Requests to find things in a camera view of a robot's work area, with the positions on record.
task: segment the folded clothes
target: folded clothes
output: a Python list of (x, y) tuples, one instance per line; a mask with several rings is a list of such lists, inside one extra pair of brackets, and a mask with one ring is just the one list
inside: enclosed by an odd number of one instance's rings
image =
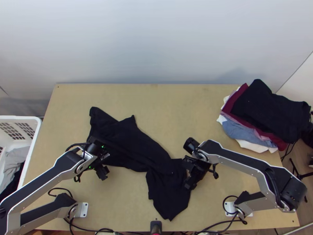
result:
[(89, 136), (103, 140), (110, 153), (105, 165), (147, 172), (148, 197), (164, 219), (171, 221), (187, 208), (190, 191), (184, 187), (187, 173), (182, 159), (171, 159), (157, 142), (137, 127), (134, 116), (117, 121), (92, 107), (90, 117)]
[(309, 130), (310, 110), (306, 102), (273, 94), (262, 80), (256, 79), (234, 101), (230, 112), (286, 143), (294, 143), (302, 131)]
[(276, 152), (278, 150), (278, 148), (268, 148), (268, 147), (265, 147), (265, 146), (262, 146), (262, 145), (257, 145), (257, 144), (250, 143), (250, 142), (248, 142), (246, 140), (242, 140), (242, 139), (236, 139), (236, 141), (238, 142), (240, 147), (252, 150), (252, 151), (257, 152), (259, 154), (263, 153), (263, 152), (265, 152), (267, 150), (270, 153), (274, 153), (274, 152)]
[(225, 133), (232, 139), (246, 140), (250, 143), (262, 145), (269, 148), (277, 148), (277, 145), (270, 140), (262, 141), (255, 134), (252, 128), (245, 127), (225, 117), (226, 121), (222, 126)]
[[(223, 125), (223, 123), (226, 122), (227, 119), (224, 116), (219, 115), (219, 117), (216, 121), (219, 122), (221, 125)], [(263, 146), (263, 145), (257, 145), (257, 144), (254, 144), (254, 143), (248, 142), (246, 140), (242, 140), (242, 139), (235, 139), (235, 140), (238, 142), (240, 147), (252, 150), (252, 151), (257, 152), (257, 153), (263, 153), (267, 150), (270, 153), (274, 153), (278, 150), (278, 148), (271, 148), (271, 147), (267, 147), (267, 146)]]
[(235, 120), (237, 120), (240, 124), (246, 126), (246, 127), (249, 127), (249, 128), (253, 128), (255, 129), (259, 135), (261, 136), (266, 136), (266, 137), (269, 137), (271, 139), (272, 142), (274, 142), (278, 149), (280, 151), (283, 151), (287, 148), (287, 144), (282, 140), (280, 139), (279, 137), (277, 137), (275, 134), (273, 133), (268, 133), (268, 132), (264, 132), (264, 131), (261, 131), (260, 129), (258, 129), (257, 127), (254, 127), (252, 124), (250, 124), (249, 122), (247, 122), (246, 120), (234, 115), (231, 113), (231, 110), (232, 110), (232, 107), (235, 103), (235, 101), (243, 94), (243, 92), (248, 88), (248, 85), (245, 83), (243, 84), (239, 90), (237, 92), (235, 92), (228, 100), (227, 100), (227, 103), (224, 105), (223, 109), (222, 109), (222, 112), (221, 114), (227, 114), (229, 115), (230, 117), (234, 118)]

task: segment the black stand leg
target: black stand leg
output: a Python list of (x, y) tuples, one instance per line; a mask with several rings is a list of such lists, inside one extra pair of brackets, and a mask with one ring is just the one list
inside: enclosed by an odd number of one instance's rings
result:
[[(302, 181), (303, 178), (306, 178), (306, 177), (309, 177), (309, 176), (313, 176), (313, 172), (310, 172), (310, 173), (307, 173), (307, 174), (304, 174), (304, 175), (301, 175), (299, 174), (295, 164), (293, 163), (292, 159), (289, 158), (289, 161), (291, 162), (292, 164), (292, 174), (295, 174), (296, 173), (296, 177)], [(308, 199), (306, 198), (306, 196), (304, 196), (304, 201), (305, 202), (308, 202)]]

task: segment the white laundry basket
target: white laundry basket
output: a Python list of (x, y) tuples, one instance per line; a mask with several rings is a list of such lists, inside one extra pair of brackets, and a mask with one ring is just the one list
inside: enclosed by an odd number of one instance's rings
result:
[(3, 180), (5, 153), (30, 146), (18, 188), (23, 186), (32, 151), (41, 126), (41, 119), (28, 116), (0, 116), (0, 184)]

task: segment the wooden table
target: wooden table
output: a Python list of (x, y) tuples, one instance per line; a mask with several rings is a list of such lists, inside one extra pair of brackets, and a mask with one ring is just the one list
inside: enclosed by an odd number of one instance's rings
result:
[[(242, 149), (216, 122), (223, 98), (237, 85), (149, 85), (149, 84), (59, 84), (56, 85), (39, 132), (26, 174), (25, 183), (53, 166), (55, 160), (73, 143), (84, 142), (90, 130), (89, 109), (96, 106), (117, 120), (135, 115), (138, 127), (168, 151), (172, 158), (183, 158), (188, 137), (202, 142), (213, 139), (223, 147), (281, 166), (278, 153), (257, 154)], [(254, 177), (219, 164), (217, 180), (212, 174), (191, 193), (189, 206), (171, 222), (163, 220), (148, 199), (145, 172), (109, 166), (108, 179), (101, 181), (94, 171), (85, 172), (81, 183), (60, 182), (58, 187), (72, 191), (75, 200), (88, 202), (86, 218), (74, 224), (90, 229), (149, 231), (150, 221), (158, 219), (164, 231), (199, 231), (216, 222), (230, 219), (222, 209), (228, 195), (247, 190), (259, 191)], [(53, 201), (44, 195), (27, 209)], [(232, 230), (299, 226), (296, 213), (257, 211), (246, 219), (248, 225), (234, 223)], [(225, 224), (216, 229), (225, 228)], [(42, 227), (68, 230), (68, 224), (55, 219)]]

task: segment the black folded shirt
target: black folded shirt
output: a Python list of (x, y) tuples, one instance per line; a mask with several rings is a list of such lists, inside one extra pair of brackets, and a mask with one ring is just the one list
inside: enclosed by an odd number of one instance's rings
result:
[(134, 115), (117, 121), (101, 109), (92, 107), (90, 117), (89, 137), (112, 143), (106, 145), (110, 157), (105, 160), (105, 165), (147, 172), (149, 199), (153, 200), (154, 207), (164, 219), (171, 221), (187, 208), (190, 191), (184, 188), (187, 174), (181, 159), (171, 159), (157, 142), (144, 134), (137, 127)]
[(302, 131), (311, 128), (310, 110), (306, 102), (273, 94), (262, 80), (256, 79), (235, 101), (231, 113), (286, 143), (294, 143)]

